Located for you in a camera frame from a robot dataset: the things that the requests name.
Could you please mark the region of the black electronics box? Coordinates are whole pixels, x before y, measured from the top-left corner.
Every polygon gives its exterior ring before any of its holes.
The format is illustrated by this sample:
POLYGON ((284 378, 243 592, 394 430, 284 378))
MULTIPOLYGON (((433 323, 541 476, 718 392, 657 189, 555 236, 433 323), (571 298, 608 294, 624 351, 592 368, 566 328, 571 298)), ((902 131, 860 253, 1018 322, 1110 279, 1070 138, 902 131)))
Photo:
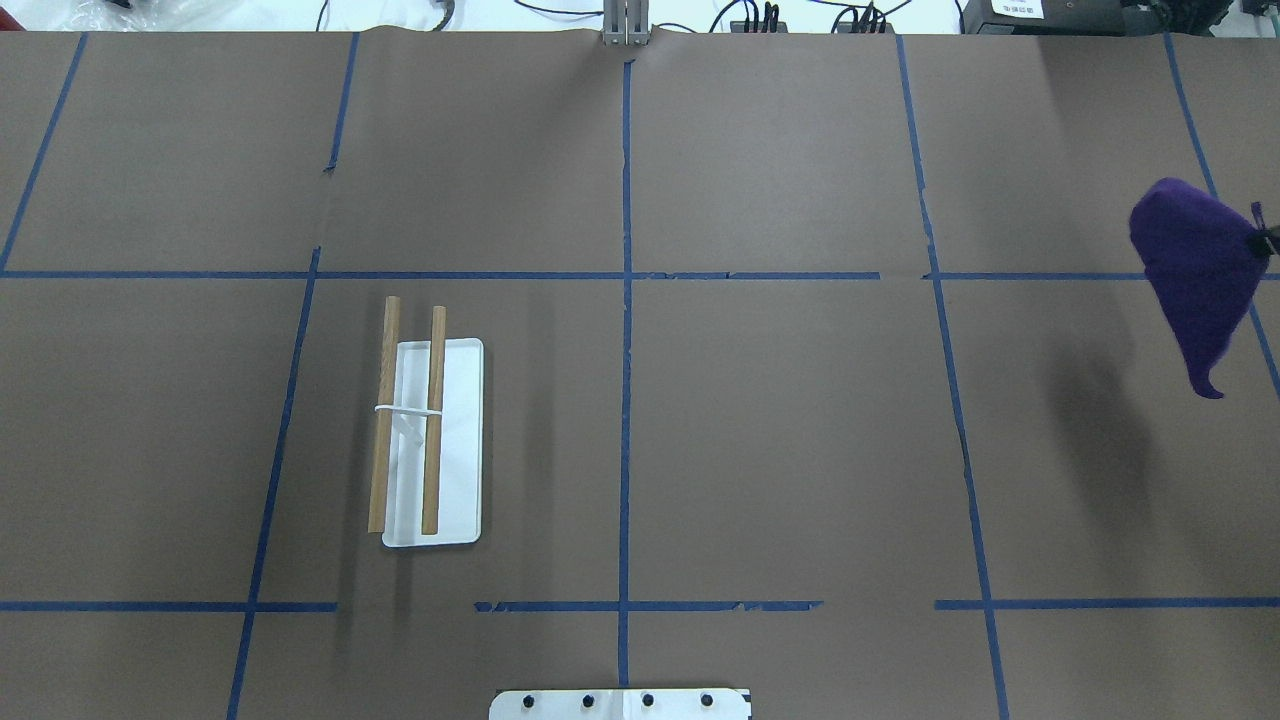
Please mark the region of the black electronics box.
POLYGON ((1210 36, 1231 1, 965 1, 965 35, 1210 36))

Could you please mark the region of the short wooden rack rod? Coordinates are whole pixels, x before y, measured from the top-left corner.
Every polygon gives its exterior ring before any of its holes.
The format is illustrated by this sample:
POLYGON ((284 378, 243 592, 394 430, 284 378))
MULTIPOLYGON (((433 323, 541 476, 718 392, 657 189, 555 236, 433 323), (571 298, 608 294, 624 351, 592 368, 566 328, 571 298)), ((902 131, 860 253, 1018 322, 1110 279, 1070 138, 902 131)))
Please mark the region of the short wooden rack rod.
POLYGON ((447 307, 431 307, 430 347, 428 354, 428 415, 422 470, 422 502, 420 530, 424 536, 439 533, 442 432, 445 383, 447 307))

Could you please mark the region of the long wooden rack rod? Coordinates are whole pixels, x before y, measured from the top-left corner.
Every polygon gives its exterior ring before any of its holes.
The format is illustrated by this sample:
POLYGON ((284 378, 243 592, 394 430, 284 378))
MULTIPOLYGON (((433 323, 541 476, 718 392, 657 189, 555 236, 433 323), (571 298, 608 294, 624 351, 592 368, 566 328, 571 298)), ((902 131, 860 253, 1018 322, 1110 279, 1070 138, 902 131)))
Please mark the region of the long wooden rack rod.
POLYGON ((387 296, 384 302, 381 340, 379 343, 379 382, 375 402, 375 448, 372 455, 371 486, 367 512, 367 532, 381 533, 387 523, 387 496, 390 465, 390 406, 396 392, 397 352, 401 337, 401 299, 387 296))

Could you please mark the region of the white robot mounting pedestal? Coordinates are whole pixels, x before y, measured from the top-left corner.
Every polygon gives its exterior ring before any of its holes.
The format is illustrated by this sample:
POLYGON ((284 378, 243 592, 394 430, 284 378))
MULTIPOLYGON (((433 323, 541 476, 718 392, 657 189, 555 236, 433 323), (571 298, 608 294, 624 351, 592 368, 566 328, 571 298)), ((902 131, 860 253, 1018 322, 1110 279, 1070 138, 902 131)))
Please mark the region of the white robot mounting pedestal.
POLYGON ((748 691, 732 688, 600 688, 503 691, 489 719, 751 719, 748 691))

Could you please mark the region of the purple microfiber towel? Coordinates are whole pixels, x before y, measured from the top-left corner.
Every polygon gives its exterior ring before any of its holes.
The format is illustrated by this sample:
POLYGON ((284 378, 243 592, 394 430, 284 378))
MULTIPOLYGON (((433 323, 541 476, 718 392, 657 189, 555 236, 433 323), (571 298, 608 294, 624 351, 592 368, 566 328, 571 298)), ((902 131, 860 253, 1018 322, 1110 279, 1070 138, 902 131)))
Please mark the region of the purple microfiber towel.
POLYGON ((1172 332, 1193 392, 1222 398, 1211 375, 1230 347, 1271 258, 1254 258, 1251 234, 1277 228, 1260 202, 1252 217, 1189 182, 1156 181, 1132 209, 1129 236, 1172 332))

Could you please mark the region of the black power strip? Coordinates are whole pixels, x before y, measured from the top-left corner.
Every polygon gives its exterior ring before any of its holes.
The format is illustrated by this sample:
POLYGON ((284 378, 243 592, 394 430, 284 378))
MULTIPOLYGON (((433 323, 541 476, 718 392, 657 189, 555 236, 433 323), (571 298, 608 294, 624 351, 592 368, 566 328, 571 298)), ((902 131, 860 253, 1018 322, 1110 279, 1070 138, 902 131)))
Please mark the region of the black power strip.
POLYGON ((728 20, 721 18, 713 23, 714 29, 724 29, 733 35, 893 35, 895 27, 887 9, 874 1, 806 1, 818 9, 831 12, 829 19, 819 18, 815 12, 801 12, 799 19, 792 18, 792 8, 778 1, 741 1, 742 17, 728 20))

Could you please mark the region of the white towel rack base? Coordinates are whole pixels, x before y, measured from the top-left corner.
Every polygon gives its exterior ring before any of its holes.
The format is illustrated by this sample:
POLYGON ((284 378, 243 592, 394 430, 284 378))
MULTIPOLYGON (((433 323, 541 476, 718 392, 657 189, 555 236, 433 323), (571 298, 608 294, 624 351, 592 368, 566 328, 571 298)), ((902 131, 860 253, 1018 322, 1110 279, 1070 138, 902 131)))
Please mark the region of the white towel rack base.
POLYGON ((397 347, 393 400, 376 405, 390 420, 387 502, 381 542, 393 550, 474 544, 483 533, 484 346, 477 338, 445 342, 438 530, 422 532, 430 342, 397 347))

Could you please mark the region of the grey aluminium frame post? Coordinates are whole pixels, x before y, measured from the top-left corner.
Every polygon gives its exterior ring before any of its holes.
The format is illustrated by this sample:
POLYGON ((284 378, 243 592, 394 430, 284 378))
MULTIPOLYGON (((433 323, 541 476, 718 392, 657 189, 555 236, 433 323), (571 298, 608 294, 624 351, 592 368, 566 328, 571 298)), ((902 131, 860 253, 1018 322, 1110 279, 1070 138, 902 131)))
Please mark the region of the grey aluminium frame post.
POLYGON ((636 47, 650 42, 652 22, 648 0, 605 0, 602 3, 602 41, 607 47, 636 47))

